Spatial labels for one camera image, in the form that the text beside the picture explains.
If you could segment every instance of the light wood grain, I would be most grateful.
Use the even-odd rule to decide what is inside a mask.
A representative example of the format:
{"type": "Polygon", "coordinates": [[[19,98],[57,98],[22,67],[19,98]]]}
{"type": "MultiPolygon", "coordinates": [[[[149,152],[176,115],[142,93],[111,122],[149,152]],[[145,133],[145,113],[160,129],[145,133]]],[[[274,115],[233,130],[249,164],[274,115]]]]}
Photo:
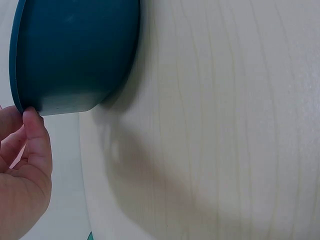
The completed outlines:
{"type": "Polygon", "coordinates": [[[97,240],[320,238],[319,12],[142,1],[127,85],[80,114],[97,240]]]}

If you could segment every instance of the teal bowl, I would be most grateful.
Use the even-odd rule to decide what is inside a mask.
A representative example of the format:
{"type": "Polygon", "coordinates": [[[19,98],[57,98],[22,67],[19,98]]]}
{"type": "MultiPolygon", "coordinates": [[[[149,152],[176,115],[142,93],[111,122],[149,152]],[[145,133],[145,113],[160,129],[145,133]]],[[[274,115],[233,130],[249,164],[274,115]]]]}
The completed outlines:
{"type": "Polygon", "coordinates": [[[19,0],[9,74],[14,103],[41,115],[90,110],[128,77],[140,0],[19,0]]]}

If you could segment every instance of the finger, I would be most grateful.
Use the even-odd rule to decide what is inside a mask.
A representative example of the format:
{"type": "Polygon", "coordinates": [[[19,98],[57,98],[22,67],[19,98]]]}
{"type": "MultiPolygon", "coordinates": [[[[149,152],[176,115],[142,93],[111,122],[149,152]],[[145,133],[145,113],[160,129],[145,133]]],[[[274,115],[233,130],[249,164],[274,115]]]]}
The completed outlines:
{"type": "Polygon", "coordinates": [[[0,141],[18,131],[22,126],[22,116],[15,106],[0,110],[0,141]]]}
{"type": "Polygon", "coordinates": [[[50,138],[42,118],[34,108],[23,113],[28,145],[28,164],[41,170],[47,177],[52,173],[52,153],[50,138]]]}
{"type": "Polygon", "coordinates": [[[18,131],[12,133],[2,141],[0,156],[8,166],[10,166],[19,155],[21,149],[26,144],[26,140],[26,130],[25,127],[22,126],[18,131]]]}
{"type": "Polygon", "coordinates": [[[0,174],[6,172],[8,170],[9,166],[6,164],[4,160],[0,157],[0,174]]]}
{"type": "Polygon", "coordinates": [[[22,166],[27,165],[28,162],[25,160],[20,160],[17,164],[13,167],[14,170],[19,170],[22,166]]]}
{"type": "Polygon", "coordinates": [[[7,171],[5,171],[5,174],[9,174],[11,175],[13,172],[15,172],[16,170],[15,169],[8,169],[7,171]]]}

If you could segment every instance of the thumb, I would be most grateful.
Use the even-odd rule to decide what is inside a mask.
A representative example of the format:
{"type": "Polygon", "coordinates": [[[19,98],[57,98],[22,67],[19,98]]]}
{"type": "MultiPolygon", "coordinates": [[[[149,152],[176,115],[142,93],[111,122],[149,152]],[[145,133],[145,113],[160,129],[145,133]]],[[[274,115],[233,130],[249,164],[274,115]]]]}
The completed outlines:
{"type": "Polygon", "coordinates": [[[25,128],[29,151],[28,164],[42,171],[48,178],[52,173],[52,152],[50,138],[43,118],[33,107],[23,113],[22,121],[25,128]]]}

